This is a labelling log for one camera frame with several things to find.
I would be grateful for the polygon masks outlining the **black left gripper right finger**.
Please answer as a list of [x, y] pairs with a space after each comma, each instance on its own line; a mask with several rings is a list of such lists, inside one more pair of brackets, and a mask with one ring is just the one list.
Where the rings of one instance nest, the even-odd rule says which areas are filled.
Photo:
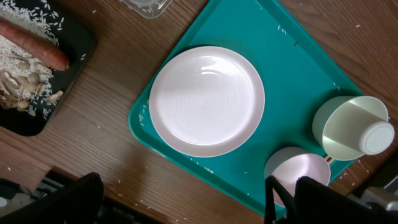
[[[317, 182], [303, 176], [296, 181], [292, 196], [273, 176], [265, 180], [265, 223], [285, 224], [391, 224], [397, 223], [397, 212], [388, 212], [375, 203], [360, 205]], [[274, 193], [282, 200], [287, 216], [277, 218]]]

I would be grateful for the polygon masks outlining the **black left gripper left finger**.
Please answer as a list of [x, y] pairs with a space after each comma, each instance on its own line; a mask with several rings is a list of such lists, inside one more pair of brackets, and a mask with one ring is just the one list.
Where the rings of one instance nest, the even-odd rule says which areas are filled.
[[1, 218], [1, 224], [90, 223], [104, 199], [104, 184], [96, 172]]

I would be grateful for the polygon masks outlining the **small pink bowl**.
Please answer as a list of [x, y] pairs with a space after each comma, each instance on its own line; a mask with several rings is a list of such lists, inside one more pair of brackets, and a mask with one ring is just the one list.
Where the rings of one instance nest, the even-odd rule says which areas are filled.
[[275, 177], [291, 196], [299, 178], [310, 177], [327, 186], [331, 178], [329, 163], [317, 154], [300, 147], [285, 147], [270, 156], [265, 164], [264, 178]]

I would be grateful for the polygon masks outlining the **white paper cup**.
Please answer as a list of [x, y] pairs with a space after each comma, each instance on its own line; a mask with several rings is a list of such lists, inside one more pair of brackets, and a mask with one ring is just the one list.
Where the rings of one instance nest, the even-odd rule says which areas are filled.
[[394, 136], [389, 122], [347, 102], [328, 118], [321, 140], [330, 157], [348, 161], [385, 151]]

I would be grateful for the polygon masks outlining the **rice and peanut shells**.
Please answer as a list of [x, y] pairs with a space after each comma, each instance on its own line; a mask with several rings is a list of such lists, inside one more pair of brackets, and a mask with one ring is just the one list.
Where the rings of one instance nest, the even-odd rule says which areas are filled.
[[[52, 45], [60, 45], [52, 29], [62, 30], [64, 18], [47, 0], [23, 6], [22, 1], [1, 1], [1, 19], [25, 28]], [[41, 106], [43, 119], [49, 119], [63, 91], [53, 92], [55, 70], [26, 50], [1, 36], [1, 106], [16, 108], [36, 116]]]

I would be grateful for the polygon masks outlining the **large pink plate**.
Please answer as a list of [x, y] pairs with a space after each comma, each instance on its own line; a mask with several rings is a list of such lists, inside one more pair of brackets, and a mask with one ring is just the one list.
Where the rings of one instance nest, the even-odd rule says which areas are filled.
[[213, 46], [186, 50], [167, 62], [149, 96], [157, 134], [193, 157], [237, 149], [256, 131], [264, 108], [264, 86], [252, 63]]

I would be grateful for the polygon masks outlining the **orange sausage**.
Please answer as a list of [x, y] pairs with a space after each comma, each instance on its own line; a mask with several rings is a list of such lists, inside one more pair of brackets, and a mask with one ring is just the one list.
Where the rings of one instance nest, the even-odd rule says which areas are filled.
[[59, 71], [69, 68], [67, 56], [56, 46], [5, 19], [1, 19], [1, 35], [50, 68]]

